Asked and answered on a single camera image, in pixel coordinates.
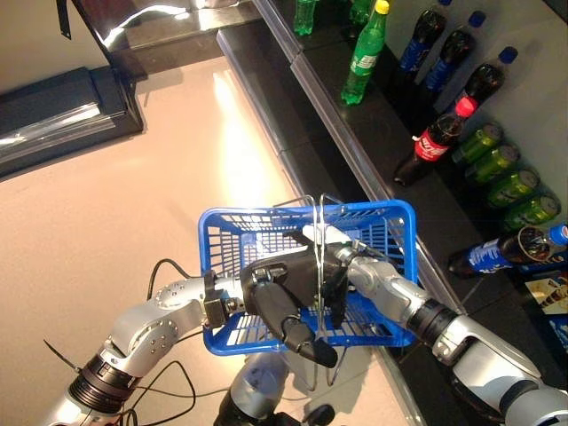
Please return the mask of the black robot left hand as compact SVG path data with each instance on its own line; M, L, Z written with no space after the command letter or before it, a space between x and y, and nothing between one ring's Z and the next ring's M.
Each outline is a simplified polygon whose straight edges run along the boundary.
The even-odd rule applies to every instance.
M300 312L315 303L315 255L305 250L256 260L241 270L240 282L246 312L259 316L289 350L324 367L336 365L335 349L315 335Z

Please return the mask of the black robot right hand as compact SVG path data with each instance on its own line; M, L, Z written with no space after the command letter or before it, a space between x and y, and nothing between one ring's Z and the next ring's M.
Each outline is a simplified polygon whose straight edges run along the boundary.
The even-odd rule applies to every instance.
M296 229L284 233L283 236L291 238L302 247L302 250L291 253L284 261L287 275L283 286L301 306L312 306L319 294L318 267L311 240L312 226L305 225L302 231ZM351 242L351 238L332 225L326 225L325 238L321 294L324 305L331 310L332 327L339 328L345 317L348 284L347 268L335 253L344 243Z

